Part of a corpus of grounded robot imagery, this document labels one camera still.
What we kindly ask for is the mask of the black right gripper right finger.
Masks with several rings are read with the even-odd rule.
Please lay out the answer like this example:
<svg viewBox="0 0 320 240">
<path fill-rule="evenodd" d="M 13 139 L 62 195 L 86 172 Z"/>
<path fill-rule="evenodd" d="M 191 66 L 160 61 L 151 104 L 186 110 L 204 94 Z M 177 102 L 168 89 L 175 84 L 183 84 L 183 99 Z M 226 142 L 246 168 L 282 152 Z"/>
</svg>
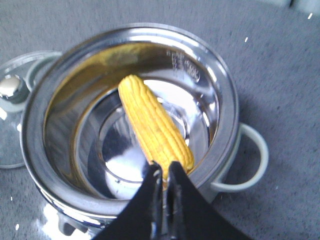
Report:
<svg viewBox="0 0 320 240">
<path fill-rule="evenodd" d="M 249 240 L 203 198 L 180 162 L 169 166 L 166 194 L 168 236 L 171 240 Z"/>
</svg>

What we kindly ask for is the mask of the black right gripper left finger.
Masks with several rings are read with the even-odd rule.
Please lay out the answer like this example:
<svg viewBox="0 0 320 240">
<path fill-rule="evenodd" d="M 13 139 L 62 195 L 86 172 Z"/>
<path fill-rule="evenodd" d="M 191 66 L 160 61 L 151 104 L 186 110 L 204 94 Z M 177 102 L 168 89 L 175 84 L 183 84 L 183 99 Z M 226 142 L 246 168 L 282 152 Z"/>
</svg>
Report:
<svg viewBox="0 0 320 240">
<path fill-rule="evenodd" d="M 159 240 L 163 223 L 163 172 L 148 166 L 144 180 L 123 211 L 95 240 Z"/>
</svg>

